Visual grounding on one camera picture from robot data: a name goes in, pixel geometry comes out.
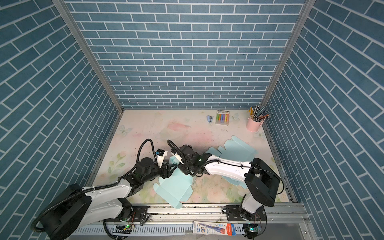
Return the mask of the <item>light blue paper box sheet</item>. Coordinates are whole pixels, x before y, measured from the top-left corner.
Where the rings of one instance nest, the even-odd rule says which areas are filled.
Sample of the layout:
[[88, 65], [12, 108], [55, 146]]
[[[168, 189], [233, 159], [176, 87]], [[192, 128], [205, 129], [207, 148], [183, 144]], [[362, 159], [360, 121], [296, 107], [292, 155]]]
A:
[[153, 185], [153, 189], [160, 197], [175, 209], [181, 209], [193, 193], [192, 185], [195, 177], [185, 175], [179, 168], [169, 178], [159, 177], [159, 183]]

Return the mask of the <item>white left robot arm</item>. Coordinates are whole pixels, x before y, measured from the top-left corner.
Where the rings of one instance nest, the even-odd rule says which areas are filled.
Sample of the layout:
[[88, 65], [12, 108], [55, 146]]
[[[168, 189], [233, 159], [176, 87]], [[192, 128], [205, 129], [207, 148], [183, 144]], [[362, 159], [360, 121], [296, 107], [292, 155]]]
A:
[[31, 230], [47, 233], [51, 240], [64, 240], [78, 228], [98, 221], [142, 222], [145, 214], [136, 213], [127, 198], [158, 176], [169, 178], [176, 168], [169, 161], [160, 165], [158, 158], [143, 158], [112, 184], [87, 188], [72, 184], [39, 213]]

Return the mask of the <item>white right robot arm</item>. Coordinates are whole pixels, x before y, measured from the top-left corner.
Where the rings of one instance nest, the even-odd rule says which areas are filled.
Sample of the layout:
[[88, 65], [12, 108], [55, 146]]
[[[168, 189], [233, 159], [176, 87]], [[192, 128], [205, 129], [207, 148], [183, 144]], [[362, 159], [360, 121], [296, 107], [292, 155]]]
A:
[[198, 154], [191, 146], [172, 149], [178, 159], [179, 168], [185, 175], [219, 175], [243, 182], [250, 191], [242, 200], [240, 209], [254, 214], [260, 207], [272, 207], [275, 204], [278, 189], [282, 181], [266, 163], [254, 158], [251, 162], [236, 162], [223, 159], [210, 153]]

